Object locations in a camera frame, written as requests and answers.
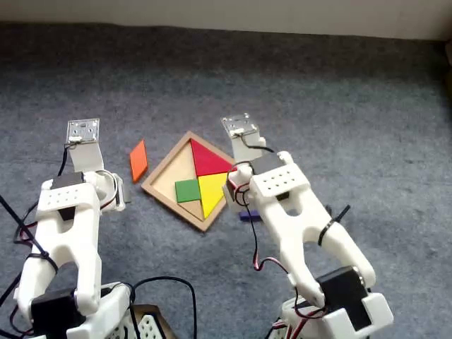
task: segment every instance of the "white wall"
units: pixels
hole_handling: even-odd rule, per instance
[[[445,40],[452,0],[0,0],[0,20]]]

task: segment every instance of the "metal bracket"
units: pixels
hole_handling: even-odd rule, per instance
[[[231,139],[259,132],[256,123],[249,117],[248,113],[224,117],[221,122]]]
[[[97,143],[99,141],[99,119],[68,121],[66,143]]]

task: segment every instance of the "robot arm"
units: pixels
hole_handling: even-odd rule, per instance
[[[76,172],[44,182],[37,205],[35,238],[57,268],[65,263],[76,263],[76,289],[60,291],[57,296],[46,293],[57,273],[56,269],[49,261],[28,257],[14,294],[21,314],[33,324],[35,334],[50,335],[49,338],[58,334],[46,333],[46,320],[41,316],[44,311],[48,312],[47,318],[52,317],[54,312],[60,313],[59,316],[65,311],[67,314],[76,314],[76,319],[66,320],[74,328],[85,323],[80,331],[87,333],[86,324],[93,324],[93,317],[100,319],[105,312],[108,313],[105,303],[111,304],[112,298],[121,300],[115,306],[117,311],[120,308],[124,313],[128,306],[129,289],[125,286],[115,289],[109,300],[102,298],[101,303],[102,262],[97,252],[99,219],[105,211],[125,209],[125,203],[123,181],[117,174],[103,168],[98,135],[99,119],[68,123],[66,142]],[[38,253],[39,250],[34,246],[32,254]],[[52,325],[51,331],[57,331],[58,327]],[[74,328],[74,338],[98,338],[92,333],[77,336]]]
[[[370,262],[344,227],[328,214],[290,154],[282,151],[278,154],[262,155],[260,150],[248,149],[243,140],[254,139],[260,141],[258,145],[265,146],[265,139],[259,136],[257,125],[250,120],[248,114],[223,118],[222,122],[232,139],[236,160],[242,162],[248,160],[247,163],[238,165],[237,171],[230,173],[223,187],[228,205],[237,211],[243,206],[240,201],[246,201],[249,203],[249,208],[258,211],[280,247],[280,261],[287,269],[290,283],[297,288],[301,296],[310,305],[318,308],[326,305],[328,297],[331,299],[331,296],[323,291],[320,279],[314,279],[307,268],[303,249],[305,242],[319,243],[344,266],[353,267],[354,271],[359,273],[358,290],[365,292],[365,288],[374,286],[376,276]],[[237,189],[247,184],[249,190],[246,190],[242,198],[237,198],[239,201],[236,201]],[[370,326],[365,326],[364,331],[362,329],[356,331],[347,313],[343,312],[340,318],[337,318],[340,313],[340,310],[337,310],[323,318],[324,328],[332,324],[331,319],[334,318],[336,322],[334,326],[330,326],[332,334],[330,333],[331,336],[327,338],[361,338],[392,323],[393,316],[384,297],[373,295],[374,308],[367,309],[369,318],[373,321]],[[338,330],[338,319],[339,324],[346,327],[346,330]]]

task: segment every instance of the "gray carpet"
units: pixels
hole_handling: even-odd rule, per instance
[[[56,174],[69,119],[101,118],[106,168],[131,183],[129,151],[145,138],[150,168],[187,130],[231,153],[221,116],[249,112],[268,145],[288,150],[338,212],[377,273],[395,325],[373,338],[450,338],[452,323],[451,106],[440,44],[363,37],[121,28],[0,26],[1,194],[22,214]],[[292,297],[272,265],[251,267],[248,224],[224,210],[206,234],[137,184],[123,213],[100,221],[102,281],[155,275],[190,280],[200,338],[262,338]],[[14,223],[0,210],[0,289],[21,268]],[[261,255],[278,255],[258,225]],[[319,275],[338,267],[316,245]],[[72,286],[63,270],[53,288]],[[180,338],[192,331],[189,291],[154,282]],[[7,326],[12,301],[0,310]]]

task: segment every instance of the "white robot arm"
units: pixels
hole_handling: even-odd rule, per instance
[[[314,279],[304,262],[305,242],[318,243],[338,258],[344,267],[352,268],[361,285],[357,290],[365,291],[374,286],[376,276],[370,262],[339,220],[328,214],[290,154],[282,151],[262,156],[261,149],[265,149],[266,142],[259,136],[258,127],[248,114],[223,118],[222,123],[232,139],[234,158],[241,162],[237,171],[229,174],[223,187],[228,205],[238,211],[246,202],[249,204],[246,208],[258,211],[280,247],[280,261],[287,270],[290,283],[309,305],[318,308],[331,306],[328,305],[331,296],[326,295],[319,282],[321,279]],[[294,210],[295,215],[287,214],[289,210]],[[341,273],[344,281],[353,279],[353,274],[347,275],[347,272]],[[322,327],[313,336],[304,333],[303,338],[363,338],[393,322],[383,295],[371,293],[362,298],[362,305],[369,317],[366,326],[360,328],[352,324],[353,317],[350,319],[341,308],[326,314],[321,321],[312,321],[322,323]],[[300,322],[301,319],[296,316],[291,321]]]
[[[105,211],[125,209],[125,202],[122,179],[104,169],[99,123],[68,123],[66,147],[75,172],[42,184],[35,239],[51,260],[40,257],[33,246],[14,294],[38,338],[105,338],[129,306],[127,286],[101,286],[99,219]],[[76,288],[46,292],[58,268],[69,262],[78,267]],[[102,291],[110,293],[101,299]]]

